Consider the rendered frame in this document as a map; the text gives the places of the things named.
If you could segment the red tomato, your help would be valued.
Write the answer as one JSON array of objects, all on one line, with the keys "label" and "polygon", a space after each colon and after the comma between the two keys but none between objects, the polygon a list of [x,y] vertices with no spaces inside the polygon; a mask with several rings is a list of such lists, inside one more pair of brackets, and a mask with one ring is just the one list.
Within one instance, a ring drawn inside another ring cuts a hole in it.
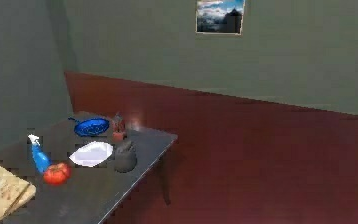
[{"label": "red tomato", "polygon": [[66,163],[50,165],[43,174],[43,180],[50,185],[61,185],[71,176],[70,167]]}]

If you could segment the clear drinking glass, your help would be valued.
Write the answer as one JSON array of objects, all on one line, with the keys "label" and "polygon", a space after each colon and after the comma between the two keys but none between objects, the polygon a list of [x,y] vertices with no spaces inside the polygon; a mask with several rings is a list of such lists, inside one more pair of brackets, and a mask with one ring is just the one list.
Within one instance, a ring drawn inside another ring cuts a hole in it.
[{"label": "clear drinking glass", "polygon": [[140,118],[137,116],[131,116],[129,119],[129,128],[132,130],[139,131],[141,127]]}]

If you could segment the red pepper mill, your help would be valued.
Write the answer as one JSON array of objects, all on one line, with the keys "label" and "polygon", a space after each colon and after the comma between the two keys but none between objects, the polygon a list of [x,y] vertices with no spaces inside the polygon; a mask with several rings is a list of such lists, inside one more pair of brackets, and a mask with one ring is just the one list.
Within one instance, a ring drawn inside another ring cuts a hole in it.
[{"label": "red pepper mill", "polygon": [[117,112],[113,118],[113,130],[115,132],[124,132],[125,131],[125,122],[119,112]]}]

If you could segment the white plate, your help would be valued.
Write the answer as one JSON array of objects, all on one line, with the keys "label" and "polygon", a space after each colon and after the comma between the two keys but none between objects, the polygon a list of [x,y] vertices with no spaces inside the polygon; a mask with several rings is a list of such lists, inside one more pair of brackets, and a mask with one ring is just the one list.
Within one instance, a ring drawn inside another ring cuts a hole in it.
[{"label": "white plate", "polygon": [[69,156],[76,165],[94,167],[107,160],[113,153],[113,146],[106,142],[90,142]]}]

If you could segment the framed mountain landscape picture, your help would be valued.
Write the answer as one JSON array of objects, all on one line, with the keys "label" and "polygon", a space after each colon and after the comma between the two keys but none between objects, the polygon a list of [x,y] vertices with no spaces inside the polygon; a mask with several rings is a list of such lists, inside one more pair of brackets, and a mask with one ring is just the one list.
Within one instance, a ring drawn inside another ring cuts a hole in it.
[{"label": "framed mountain landscape picture", "polygon": [[241,35],[246,0],[196,0],[196,32]]}]

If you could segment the dark grey table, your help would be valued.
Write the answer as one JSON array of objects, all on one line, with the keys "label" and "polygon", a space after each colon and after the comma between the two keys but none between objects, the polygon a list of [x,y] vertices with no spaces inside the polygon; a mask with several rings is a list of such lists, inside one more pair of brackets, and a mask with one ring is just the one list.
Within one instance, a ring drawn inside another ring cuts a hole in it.
[{"label": "dark grey table", "polygon": [[0,165],[33,183],[36,194],[0,224],[102,224],[177,136],[129,125],[127,138],[133,142],[137,155],[137,165],[132,171],[115,171],[114,156],[92,168],[71,164],[71,177],[61,186],[44,183],[36,171],[26,138],[1,149]]}]

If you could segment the blue spray bottle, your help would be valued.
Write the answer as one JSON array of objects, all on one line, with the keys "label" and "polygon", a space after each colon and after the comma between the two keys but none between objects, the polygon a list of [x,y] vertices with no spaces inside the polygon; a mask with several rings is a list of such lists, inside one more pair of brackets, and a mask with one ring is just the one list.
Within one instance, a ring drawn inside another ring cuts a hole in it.
[{"label": "blue spray bottle", "polygon": [[28,135],[28,139],[31,142],[31,153],[36,169],[39,173],[43,174],[51,165],[51,161],[42,149],[39,136],[30,134]]}]

